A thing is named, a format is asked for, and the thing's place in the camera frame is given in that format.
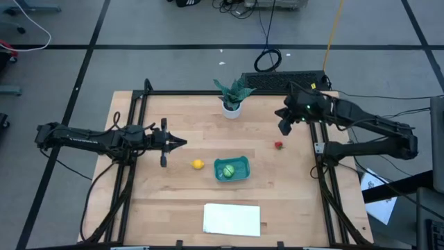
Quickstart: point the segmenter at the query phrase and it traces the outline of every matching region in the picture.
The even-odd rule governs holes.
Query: white paper
[[[260,207],[205,204],[203,208],[203,231],[205,233],[260,237]]]
[[[375,172],[371,171],[370,169],[367,169],[370,173],[376,174]],[[382,185],[383,182],[372,176],[371,174],[365,173],[364,176],[361,179],[361,190],[367,190],[369,188],[377,187],[379,185]],[[366,204],[366,210],[367,213],[369,213],[371,216],[379,220],[380,222],[384,224],[388,224],[390,220],[391,213],[393,212],[393,208],[395,207],[396,203],[396,197],[393,197],[391,199],[383,200],[383,201],[376,201],[372,203]]]

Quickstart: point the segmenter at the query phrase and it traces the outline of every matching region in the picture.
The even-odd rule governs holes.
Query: potted plant
[[[237,118],[242,111],[242,101],[247,98],[254,89],[245,87],[245,81],[240,78],[234,80],[231,88],[222,85],[218,80],[214,79],[215,86],[222,91],[223,115],[228,119]]]

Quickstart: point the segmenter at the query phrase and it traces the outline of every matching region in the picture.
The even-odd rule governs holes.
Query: black keyboard
[[[426,219],[429,250],[444,250],[444,223]]]
[[[314,83],[317,90],[328,90],[324,82],[324,71],[305,72],[270,72],[270,73],[245,73],[246,86],[257,90],[272,90],[288,92],[290,81],[301,85],[306,89],[312,89]]]

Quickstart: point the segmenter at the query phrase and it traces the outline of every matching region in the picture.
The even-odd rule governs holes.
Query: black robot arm
[[[160,164],[167,166],[165,153],[185,145],[186,140],[173,136],[167,130],[167,119],[163,118],[161,128],[154,128],[155,124],[147,127],[129,125],[117,130],[104,132],[91,131],[80,128],[70,128],[59,123],[49,123],[38,126],[35,138],[37,147],[47,150],[54,146],[67,146],[76,149],[106,154],[111,159],[130,164],[133,157],[140,156],[145,151],[159,150],[162,152]]]
[[[413,128],[367,113],[353,102],[315,90],[304,90],[289,94],[284,104],[286,108],[275,111],[275,114],[282,118],[279,129],[283,135],[290,133],[294,122],[325,122],[329,125],[335,124],[340,131],[358,126],[386,137],[380,141],[356,144],[316,143],[316,153],[322,155],[323,162],[328,165],[336,166],[346,156],[387,154],[394,158],[409,160],[418,155],[418,138],[413,135]]]

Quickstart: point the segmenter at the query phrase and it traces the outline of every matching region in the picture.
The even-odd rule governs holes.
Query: wooden tabletop
[[[116,111],[121,112],[119,124],[125,125],[130,97],[131,92],[114,93],[106,128],[112,125]],[[283,96],[248,97],[240,117],[229,120],[223,116],[222,103],[216,96],[149,96],[144,125],[160,125],[161,118],[166,117],[171,134],[188,140],[188,144],[167,156],[165,168],[160,167],[158,151],[147,151],[138,159],[125,244],[175,245],[176,240],[183,240],[187,246],[274,247],[277,241],[283,241],[286,247],[327,246],[318,180],[309,175],[315,165],[309,126],[295,124],[290,135],[282,136],[280,118],[274,111],[284,107],[283,100]],[[348,134],[334,126],[328,128],[328,133],[330,140],[348,141]],[[284,143],[283,150],[274,148],[275,141]],[[239,156],[249,159],[250,178],[218,182],[214,160]],[[203,169],[195,170],[190,165],[195,159],[205,162]],[[342,163],[355,168],[352,158]],[[99,156],[94,177],[109,164],[108,157]],[[110,208],[116,173],[114,166],[91,193],[84,223],[86,236]],[[346,215],[372,242],[357,174],[337,167],[336,175]],[[261,237],[204,233],[206,203],[260,206]],[[333,210],[332,216],[336,241],[340,242]]]

